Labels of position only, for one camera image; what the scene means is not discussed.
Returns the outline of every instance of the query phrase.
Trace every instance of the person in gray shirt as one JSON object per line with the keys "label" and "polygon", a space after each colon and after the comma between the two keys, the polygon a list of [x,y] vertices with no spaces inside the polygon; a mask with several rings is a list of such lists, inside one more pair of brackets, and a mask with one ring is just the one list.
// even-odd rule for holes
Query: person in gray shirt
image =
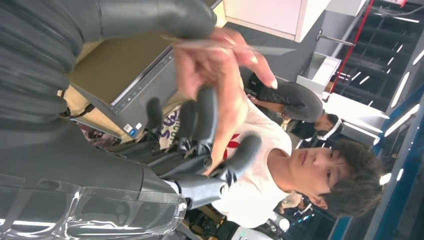
{"label": "person in gray shirt", "polygon": [[308,126],[313,125],[313,132],[316,131],[321,140],[342,131],[341,119],[326,113],[323,102],[307,87],[296,82],[279,81],[278,89],[272,89],[262,87],[257,79],[255,74],[249,79],[248,88],[256,92],[256,97],[250,95],[249,99],[273,121],[281,124],[283,120],[291,119],[308,123]]}

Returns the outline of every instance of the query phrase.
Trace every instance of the sticker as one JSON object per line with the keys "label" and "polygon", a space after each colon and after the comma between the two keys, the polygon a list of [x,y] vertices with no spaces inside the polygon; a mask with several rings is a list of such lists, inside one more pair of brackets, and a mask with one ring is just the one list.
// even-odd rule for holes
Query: sticker
{"label": "sticker", "polygon": [[131,130],[131,131],[129,132],[129,135],[130,135],[131,137],[134,137],[134,136],[136,135],[136,130],[135,130],[135,129]]}
{"label": "sticker", "polygon": [[133,128],[132,128],[129,124],[125,125],[125,127],[124,127],[123,129],[124,129],[124,130],[125,130],[125,132],[127,132],[127,133],[130,133],[130,132],[131,132],[131,130],[133,130]]}
{"label": "sticker", "polygon": [[143,127],[143,125],[142,125],[141,122],[139,122],[139,123],[137,123],[137,125],[135,125],[135,129],[137,129],[137,130],[141,129],[142,127]]}

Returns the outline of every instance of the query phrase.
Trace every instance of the red graphic print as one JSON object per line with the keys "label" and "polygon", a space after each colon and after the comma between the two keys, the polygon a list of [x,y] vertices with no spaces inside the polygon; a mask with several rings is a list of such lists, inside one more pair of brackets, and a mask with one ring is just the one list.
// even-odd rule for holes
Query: red graphic print
{"label": "red graphic print", "polygon": [[227,153],[227,149],[236,149],[239,147],[240,143],[233,141],[234,139],[236,139],[240,134],[236,133],[231,137],[231,140],[229,141],[228,145],[226,146],[225,152],[224,152],[224,156],[222,157],[222,159],[227,160],[228,158],[228,153]]}

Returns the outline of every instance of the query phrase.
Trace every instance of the white cabinet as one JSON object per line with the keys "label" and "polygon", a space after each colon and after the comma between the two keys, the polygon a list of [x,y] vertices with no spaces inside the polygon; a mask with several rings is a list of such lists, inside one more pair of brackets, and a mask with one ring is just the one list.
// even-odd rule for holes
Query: white cabinet
{"label": "white cabinet", "polygon": [[301,42],[331,0],[223,0],[225,17],[247,28]]}
{"label": "white cabinet", "polygon": [[340,59],[314,52],[307,71],[297,76],[296,83],[307,87],[322,99],[326,86],[341,62]]}
{"label": "white cabinet", "polygon": [[331,0],[325,10],[357,16],[367,0]]}

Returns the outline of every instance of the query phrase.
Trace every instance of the transparent plastic cover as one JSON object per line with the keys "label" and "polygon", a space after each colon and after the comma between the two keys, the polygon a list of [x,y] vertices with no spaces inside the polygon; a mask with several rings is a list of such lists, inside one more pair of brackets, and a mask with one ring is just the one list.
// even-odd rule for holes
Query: transparent plastic cover
{"label": "transparent plastic cover", "polygon": [[176,193],[23,182],[0,175],[0,239],[144,239],[173,231],[187,208]]}

